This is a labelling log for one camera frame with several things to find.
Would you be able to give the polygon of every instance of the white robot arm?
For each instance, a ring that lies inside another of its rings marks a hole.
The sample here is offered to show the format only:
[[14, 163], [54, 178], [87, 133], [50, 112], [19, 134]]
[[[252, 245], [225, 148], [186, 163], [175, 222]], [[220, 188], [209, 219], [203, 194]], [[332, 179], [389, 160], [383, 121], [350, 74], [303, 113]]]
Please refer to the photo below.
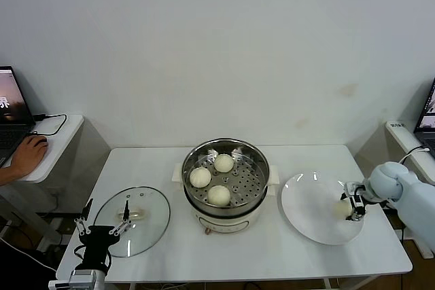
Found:
[[353, 212], [347, 219], [353, 221], [362, 219], [366, 204], [387, 200], [402, 222], [435, 251], [435, 187], [422, 183], [407, 167], [381, 164], [364, 183], [347, 183], [343, 197], [351, 200]]

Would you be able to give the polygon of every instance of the white table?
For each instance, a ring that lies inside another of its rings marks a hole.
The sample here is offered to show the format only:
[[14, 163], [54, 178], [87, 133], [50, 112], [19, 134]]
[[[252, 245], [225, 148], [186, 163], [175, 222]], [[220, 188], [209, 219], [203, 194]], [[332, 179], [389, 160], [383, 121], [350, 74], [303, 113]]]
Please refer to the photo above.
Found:
[[[42, 122], [37, 122], [33, 130], [44, 134], [53, 133], [60, 126], [63, 119], [63, 117], [45, 119]], [[68, 115], [67, 121], [58, 131], [58, 133], [53, 136], [47, 136], [48, 149], [43, 160], [39, 163], [36, 169], [19, 181], [15, 181], [0, 187], [1, 197], [3, 197], [18, 211], [20, 218], [27, 224], [34, 227], [35, 230], [41, 235], [50, 239], [56, 244], [60, 241], [60, 234], [32, 210], [31, 205], [20, 195], [20, 193], [14, 187], [14, 184], [24, 182], [40, 183], [43, 181], [53, 169], [64, 150], [67, 148], [69, 142], [82, 125], [83, 121], [84, 119], [82, 115]], [[3, 166], [9, 166], [10, 163], [11, 159], [9, 159]]]
[[[368, 209], [361, 234], [344, 246], [318, 244], [300, 234], [280, 213], [277, 197], [267, 197], [255, 224], [238, 234], [206, 235], [193, 218], [184, 193], [171, 183], [174, 165], [189, 148], [114, 149], [91, 198], [92, 223], [101, 206], [119, 191], [140, 185], [162, 191], [171, 205], [169, 226], [151, 249], [130, 258], [114, 258], [107, 283], [201, 282], [369, 276], [342, 285], [356, 289], [381, 274], [412, 269], [406, 252], [379, 205]], [[304, 170], [362, 181], [363, 175], [344, 145], [260, 147], [278, 166], [285, 183]], [[67, 280], [79, 264], [73, 254], [77, 230], [56, 273]]]
[[[397, 144], [408, 153], [410, 150], [421, 143], [414, 135], [416, 121], [390, 121], [385, 124], [388, 132], [396, 140]], [[435, 185], [435, 160], [427, 152], [418, 152], [411, 155], [407, 160], [411, 160], [423, 175], [425, 180]]]

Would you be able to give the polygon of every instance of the power cord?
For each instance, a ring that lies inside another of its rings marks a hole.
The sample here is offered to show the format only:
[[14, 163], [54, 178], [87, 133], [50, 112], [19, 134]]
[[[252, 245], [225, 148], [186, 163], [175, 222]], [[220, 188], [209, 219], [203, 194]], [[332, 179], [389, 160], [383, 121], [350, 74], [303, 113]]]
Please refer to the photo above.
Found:
[[3, 241], [7, 246], [11, 247], [12, 249], [15, 249], [17, 252], [22, 253], [23, 255], [26, 255], [27, 257], [33, 259], [33, 260], [36, 261], [39, 265], [41, 265], [41, 266], [43, 266], [43, 267], [45, 267], [45, 268], [47, 268], [47, 269], [53, 271], [54, 273], [56, 273], [56, 270], [55, 270], [54, 268], [51, 268], [50, 266], [47, 266], [47, 265], [42, 264], [40, 261], [38, 261], [37, 259], [31, 257], [29, 254], [26, 254], [26, 253], [22, 252], [20, 249], [18, 249], [18, 248], [16, 248], [16, 247], [12, 246], [10, 243], [8, 243], [6, 240], [4, 240], [4, 239], [1, 238], [1, 237], [0, 237], [0, 240]]
[[414, 147], [412, 150], [410, 150], [400, 161], [399, 161], [399, 163], [400, 164], [405, 164], [405, 161], [406, 161], [406, 159], [411, 155], [411, 154], [414, 154], [414, 153], [417, 153], [417, 152], [429, 152], [430, 151], [430, 149], [428, 149], [427, 147], [424, 147], [424, 146], [417, 146], [417, 147]]
[[247, 290], [248, 285], [253, 285], [257, 290], [262, 290], [261, 287], [255, 282], [246, 282], [245, 285], [243, 285], [243, 290]]
[[0, 224], [0, 226], [13, 228], [14, 230], [21, 232], [29, 240], [31, 248], [33, 249], [35, 247], [35, 244], [33, 244], [33, 241], [30, 239], [29, 235], [27, 233], [25, 233], [24, 231], [22, 231], [19, 227], [15, 226], [15, 225], [10, 225], [10, 224]]
[[38, 131], [34, 131], [31, 134], [41, 135], [41, 136], [53, 136], [53, 135], [57, 134], [57, 132], [62, 128], [62, 126], [65, 124], [65, 122], [67, 122], [67, 115], [65, 115], [65, 114], [61, 114], [61, 115], [45, 115], [45, 114], [41, 114], [41, 115], [34, 115], [33, 119], [36, 122], [41, 122], [44, 119], [54, 118], [54, 117], [64, 117], [64, 120], [63, 120], [62, 124], [60, 124], [60, 126], [57, 128], [57, 130], [55, 132], [53, 132], [51, 134], [42, 134], [42, 133], [39, 133]]

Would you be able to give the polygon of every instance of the cable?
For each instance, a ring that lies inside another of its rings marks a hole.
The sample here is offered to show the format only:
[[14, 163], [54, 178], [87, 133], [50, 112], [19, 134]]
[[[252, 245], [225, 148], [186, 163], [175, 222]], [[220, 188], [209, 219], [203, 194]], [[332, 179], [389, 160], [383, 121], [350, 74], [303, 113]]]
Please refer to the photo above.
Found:
[[401, 161], [399, 161], [399, 163], [400, 163], [400, 164], [404, 164], [405, 161], [406, 161], [406, 158], [409, 157], [410, 155], [414, 154], [414, 153], [417, 153], [417, 152], [429, 152], [429, 151], [430, 151], [430, 149], [428, 149], [427, 147], [424, 147], [423, 149], [418, 149], [418, 148], [420, 148], [420, 147], [422, 147], [422, 146], [419, 146], [419, 147], [417, 147], [417, 148], [415, 148], [415, 149], [410, 150], [410, 151], [408, 152], [408, 154], [406, 154], [406, 155], [401, 159]]
[[247, 285], [253, 285], [258, 290], [262, 290], [261, 287], [254, 282], [246, 282], [245, 285], [243, 285], [243, 290], [247, 290]]
[[171, 283], [167, 283], [167, 284], [163, 285], [161, 290], [176, 289], [178, 287], [184, 287], [185, 285], [187, 285], [187, 283], [183, 283], [182, 285], [172, 285]]
[[29, 239], [30, 242], [30, 246], [31, 248], [35, 247], [35, 244], [33, 244], [33, 241], [30, 239], [29, 235], [27, 233], [25, 233], [24, 231], [22, 231], [19, 227], [14, 226], [14, 225], [10, 225], [10, 224], [0, 224], [0, 226], [3, 227], [9, 227], [9, 228], [13, 228], [15, 230], [18, 230], [19, 232], [21, 232], [22, 234], [24, 234], [26, 236], [27, 239]]
[[42, 215], [41, 218], [47, 217], [47, 215], [49, 215], [50, 213], [53, 213], [59, 207], [59, 195], [54, 194], [52, 196], [54, 196], [54, 198], [56, 198], [56, 206], [53, 209], [49, 210], [46, 214]]
[[80, 246], [77, 246], [77, 247], [74, 249], [74, 255], [77, 256], [77, 257], [79, 257], [81, 260], [83, 260], [83, 256], [80, 255], [77, 251], [79, 251], [80, 249], [82, 249], [82, 248], [84, 248], [84, 247], [86, 247], [86, 246], [85, 246], [84, 244], [81, 244]]
[[42, 265], [43, 267], [45, 267], [45, 268], [47, 268], [47, 269], [53, 271], [54, 273], [57, 272], [54, 268], [51, 268], [50, 266], [47, 266], [47, 265], [42, 264], [40, 261], [34, 259], [34, 258], [31, 257], [29, 254], [23, 253], [20, 249], [18, 249], [18, 248], [16, 248], [16, 247], [12, 246], [10, 243], [8, 243], [8, 242], [7, 242], [6, 240], [4, 240], [3, 238], [0, 237], [0, 240], [3, 241], [7, 246], [9, 246], [9, 247], [15, 249], [16, 251], [22, 253], [23, 255], [26, 255], [26, 256], [29, 257], [29, 258], [33, 259], [33, 260], [36, 261], [39, 265]]
[[109, 265], [107, 266], [107, 270], [110, 270], [110, 267], [111, 267], [111, 255], [110, 255], [109, 250], [107, 250], [107, 256], [109, 256]]
[[355, 188], [355, 191], [354, 191], [354, 193], [353, 193], [353, 196], [354, 197], [356, 197], [356, 192], [359, 190], [359, 189], [364, 189], [364, 186], [357, 186], [356, 188]]
[[61, 114], [61, 115], [34, 115], [33, 118], [35, 119], [36, 122], [40, 122], [44, 119], [47, 118], [54, 118], [54, 117], [65, 117], [62, 124], [60, 124], [59, 128], [57, 128], [57, 130], [51, 134], [41, 134], [38, 131], [34, 131], [31, 134], [34, 135], [41, 135], [41, 136], [53, 136], [55, 134], [57, 134], [57, 132], [62, 128], [62, 126], [65, 124], [65, 122], [67, 122], [67, 115], [65, 114]]

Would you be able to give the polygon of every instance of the laptop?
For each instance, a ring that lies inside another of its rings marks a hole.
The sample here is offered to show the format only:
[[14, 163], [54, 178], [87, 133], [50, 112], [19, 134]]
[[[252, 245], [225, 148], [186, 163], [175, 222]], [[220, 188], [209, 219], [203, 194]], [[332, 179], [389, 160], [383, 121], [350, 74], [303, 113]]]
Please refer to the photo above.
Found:
[[34, 125], [35, 120], [12, 67], [0, 67], [0, 166], [15, 152]]

